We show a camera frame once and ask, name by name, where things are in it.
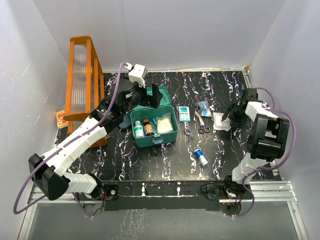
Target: scissors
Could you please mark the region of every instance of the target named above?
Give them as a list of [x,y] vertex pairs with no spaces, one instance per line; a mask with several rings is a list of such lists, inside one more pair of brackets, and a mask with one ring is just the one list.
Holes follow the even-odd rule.
[[194,112],[194,114],[199,118],[199,121],[200,121],[200,128],[198,129],[198,133],[200,134],[208,134],[210,133],[210,128],[208,128],[204,121],[202,120],[202,117],[199,115],[199,113],[197,113],[196,111]]

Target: open lid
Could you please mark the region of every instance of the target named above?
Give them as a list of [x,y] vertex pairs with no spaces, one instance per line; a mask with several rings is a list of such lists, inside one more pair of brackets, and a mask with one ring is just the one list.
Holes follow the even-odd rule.
[[[163,97],[162,97],[162,99],[160,101],[160,106],[170,105],[171,98],[170,98],[170,95],[169,95],[167,87],[166,86],[159,86],[159,91],[160,91],[160,93],[163,94]],[[146,93],[148,95],[152,96],[152,87],[147,87],[146,88]],[[150,107],[149,106],[138,105],[133,109],[133,111],[139,110],[139,109],[146,109],[146,108],[150,108]]]

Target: wooden frame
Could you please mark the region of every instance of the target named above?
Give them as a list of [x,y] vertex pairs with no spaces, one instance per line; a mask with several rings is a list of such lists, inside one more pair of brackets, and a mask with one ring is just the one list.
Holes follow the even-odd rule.
[[[76,121],[83,122],[104,97],[104,74],[91,37],[75,36],[70,38],[63,118],[68,121],[68,136],[76,130]],[[106,144],[107,137],[104,137],[92,147]]]

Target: marble pattern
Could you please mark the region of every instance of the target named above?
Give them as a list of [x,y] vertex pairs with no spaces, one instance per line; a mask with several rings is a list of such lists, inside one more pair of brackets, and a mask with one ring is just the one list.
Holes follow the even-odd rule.
[[[116,76],[104,74],[106,94]],[[236,131],[215,131],[213,120],[207,117],[204,121],[210,133],[198,134],[200,123],[194,115],[194,103],[207,100],[215,112],[223,113],[232,101],[240,100],[246,88],[242,71],[149,72],[145,80],[147,85],[153,82],[167,87],[178,120],[178,106],[190,107],[191,122],[178,123],[176,142],[138,148],[131,128],[116,128],[108,135],[106,146],[88,149],[69,172],[94,173],[103,181],[199,181],[223,179],[239,164],[246,153],[251,123]],[[194,138],[185,135],[186,127]],[[59,130],[56,144],[66,137],[66,132],[66,128]],[[201,148],[208,167],[200,167],[192,155],[194,147]],[[274,176],[260,171],[253,179],[274,180]]]

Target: teal box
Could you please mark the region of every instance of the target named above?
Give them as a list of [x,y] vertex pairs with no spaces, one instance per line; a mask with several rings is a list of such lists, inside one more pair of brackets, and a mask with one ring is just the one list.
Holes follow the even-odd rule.
[[[147,93],[152,95],[152,88],[148,87]],[[131,126],[133,137],[135,139],[136,145],[139,148],[145,148],[150,146],[155,146],[159,144],[168,144],[173,143],[177,139],[178,135],[178,121],[175,114],[174,108],[170,105],[171,98],[169,96],[168,90],[166,86],[159,86],[160,93],[163,94],[163,98],[161,99],[160,106],[158,108],[145,107],[145,106],[137,106],[131,112]],[[157,126],[153,121],[153,118],[162,117],[163,114],[171,113],[171,123],[173,126],[173,131],[162,134],[155,134],[152,136],[144,136],[140,138],[136,138],[135,134],[135,122],[139,120],[143,125],[144,119],[148,119],[149,123],[152,125],[154,132],[157,132]]]

